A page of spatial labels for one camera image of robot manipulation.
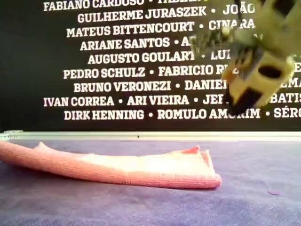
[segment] black background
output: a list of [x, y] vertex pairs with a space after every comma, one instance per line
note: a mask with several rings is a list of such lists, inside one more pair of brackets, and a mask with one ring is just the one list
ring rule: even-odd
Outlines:
[[[144, 24], [144, 23], [163, 23], [171, 21], [195, 21], [196, 24], [203, 23], [208, 30], [208, 22], [217, 19], [236, 19], [236, 15], [223, 15], [220, 11], [225, 9], [226, 4], [232, 1], [198, 1], [189, 3], [158, 4], [146, 2], [143, 6], [133, 7], [112, 7], [100, 8], [98, 11], [122, 11], [146, 8], [167, 8], [185, 6], [207, 6], [215, 8], [217, 12], [203, 17], [182, 17], [154, 20], [138, 21], [117, 21], [102, 22], [91, 24], [78, 24], [77, 14], [86, 12], [97, 12], [97, 9], [89, 10], [67, 10], [67, 11], [43, 11], [43, 1], [40, 0], [1, 0], [0, 7], [0, 101], [1, 119], [0, 127], [3, 130], [22, 129], [25, 131], [274, 131], [290, 130], [299, 131], [299, 118], [273, 117], [273, 109], [276, 107], [300, 107], [296, 104], [269, 104], [261, 110], [260, 119], [199, 119], [199, 120], [156, 120], [156, 109], [190, 109], [204, 108], [210, 114], [212, 108], [223, 108], [220, 105], [203, 105], [201, 101], [193, 102], [193, 98], [203, 99], [206, 94], [220, 94], [223, 90], [201, 90], [185, 91], [183, 88], [176, 89], [175, 83], [184, 84], [184, 80], [200, 79], [220, 79], [220, 75], [206, 76], [167, 76], [158, 77], [158, 66], [172, 65], [192, 65], [197, 62], [172, 62], [172, 63], [139, 63], [139, 66], [153, 69], [153, 75], [146, 74], [144, 78], [128, 79], [101, 79], [97, 81], [159, 81], [171, 80], [173, 90], [168, 93], [96, 93], [85, 94], [86, 96], [113, 96], [114, 107], [93, 107], [91, 109], [143, 109], [145, 111], [144, 120], [128, 121], [64, 121], [64, 110], [71, 107], [43, 107], [44, 97], [76, 97], [80, 94], [73, 93], [73, 83], [80, 82], [74, 80], [63, 80], [63, 70], [65, 69], [85, 69], [110, 67], [112, 65], [88, 65], [88, 57], [93, 54], [91, 51], [80, 51], [81, 42], [84, 40], [106, 39], [134, 39], [151, 37], [169, 37], [171, 45], [168, 48], [152, 49], [120, 49], [116, 51], [102, 50], [105, 53], [126, 53], [126, 52], [158, 52], [158, 51], [180, 51], [189, 50], [189, 47], [175, 45], [173, 40], [182, 40], [183, 36], [191, 36], [193, 32], [178, 32], [170, 34], [140, 34], [103, 36], [98, 38], [66, 38], [66, 29], [83, 26], [99, 25], [120, 25], [120, 24]], [[226, 61], [211, 61], [210, 54], [201, 64], [215, 65], [227, 64]], [[137, 65], [114, 65], [113, 67], [137, 67]], [[282, 89], [281, 92], [299, 93], [297, 88]], [[190, 101], [189, 106], [126, 106], [118, 103], [118, 98], [126, 99], [132, 95], [187, 95]], [[76, 108], [75, 110], [86, 110], [87, 108]], [[148, 112], [153, 112], [152, 118], [148, 117]]]

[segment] gray-blue fabric surface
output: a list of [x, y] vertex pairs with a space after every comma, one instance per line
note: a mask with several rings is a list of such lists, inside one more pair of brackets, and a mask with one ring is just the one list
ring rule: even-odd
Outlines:
[[[1, 163], [1, 226], [301, 226], [301, 142], [43, 142], [62, 151], [110, 155], [200, 145], [210, 150], [223, 182], [209, 191], [111, 185]], [[35, 147], [38, 141], [12, 143]]]

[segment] small purple speck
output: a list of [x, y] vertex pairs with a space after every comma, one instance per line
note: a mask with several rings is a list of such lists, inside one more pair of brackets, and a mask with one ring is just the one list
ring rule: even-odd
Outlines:
[[280, 195], [279, 192], [274, 192], [274, 191], [272, 191], [272, 192], [269, 192], [269, 191], [268, 191], [268, 193], [271, 194], [271, 195]]

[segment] black banner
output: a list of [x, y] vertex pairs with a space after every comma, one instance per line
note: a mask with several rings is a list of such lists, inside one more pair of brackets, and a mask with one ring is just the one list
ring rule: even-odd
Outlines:
[[[1, 1], [1, 126], [26, 131], [299, 131], [300, 63], [270, 104], [222, 106], [229, 50], [189, 38], [237, 26], [230, 0]], [[243, 1], [241, 29], [255, 13]]]

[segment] folded cloth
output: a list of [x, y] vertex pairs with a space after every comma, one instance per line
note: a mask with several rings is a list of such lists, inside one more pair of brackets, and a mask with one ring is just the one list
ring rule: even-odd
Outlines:
[[70, 178], [135, 186], [180, 189], [217, 188], [209, 151], [200, 148], [145, 156], [62, 152], [42, 142], [34, 149], [0, 141], [0, 161]]

